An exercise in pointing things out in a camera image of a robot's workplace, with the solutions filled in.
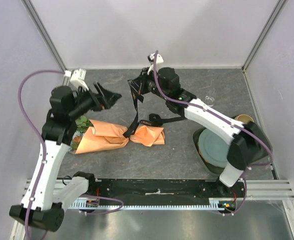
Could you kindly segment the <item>orange wrapping paper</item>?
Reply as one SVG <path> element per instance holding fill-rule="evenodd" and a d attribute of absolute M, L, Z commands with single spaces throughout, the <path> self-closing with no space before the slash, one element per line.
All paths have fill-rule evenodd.
<path fill-rule="evenodd" d="M 75 154 L 108 151 L 123 148 L 132 141 L 146 147 L 165 144 L 164 128 L 140 125 L 135 133 L 129 137 L 123 134 L 127 127 L 89 119 L 93 124 L 84 134 Z"/>

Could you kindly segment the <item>artificial flower bunch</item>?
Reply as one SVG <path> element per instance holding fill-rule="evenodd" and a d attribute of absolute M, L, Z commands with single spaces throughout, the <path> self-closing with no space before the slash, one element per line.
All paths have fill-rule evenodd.
<path fill-rule="evenodd" d="M 84 134 L 86 133 L 89 127 L 93 126 L 93 124 L 86 116 L 83 115 L 76 120 L 76 126 L 76 132 L 72 137 L 71 145 L 69 148 L 69 152 L 72 154 L 76 153 L 76 150 L 79 147 Z"/>

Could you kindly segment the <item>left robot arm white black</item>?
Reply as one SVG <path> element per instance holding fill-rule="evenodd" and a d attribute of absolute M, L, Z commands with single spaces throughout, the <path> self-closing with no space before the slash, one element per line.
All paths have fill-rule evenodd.
<path fill-rule="evenodd" d="M 81 195 L 96 193 L 95 176 L 77 172 L 71 182 L 54 192 L 57 176 L 64 156 L 76 132 L 76 120 L 88 111 L 110 109 L 122 96 L 94 84 L 97 92 L 82 88 L 74 91 L 63 85 L 51 92 L 51 109 L 40 135 L 41 149 L 29 188 L 19 205 L 10 208 L 9 215 L 25 227 L 56 232 L 65 211 Z"/>

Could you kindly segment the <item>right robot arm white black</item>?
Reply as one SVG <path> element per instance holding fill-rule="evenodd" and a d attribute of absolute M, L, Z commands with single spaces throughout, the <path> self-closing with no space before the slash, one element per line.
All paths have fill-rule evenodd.
<path fill-rule="evenodd" d="M 135 101 L 142 102 L 144 94 L 153 93 L 166 101 L 170 111 L 204 126 L 227 145 L 227 164 L 216 184 L 222 197 L 234 191 L 234 184 L 249 166 L 256 166 L 258 160 L 272 155 L 270 141 L 256 123 L 242 123 L 212 109 L 181 87 L 179 75 L 171 67 L 144 68 L 137 78 L 128 80 L 128 85 Z"/>

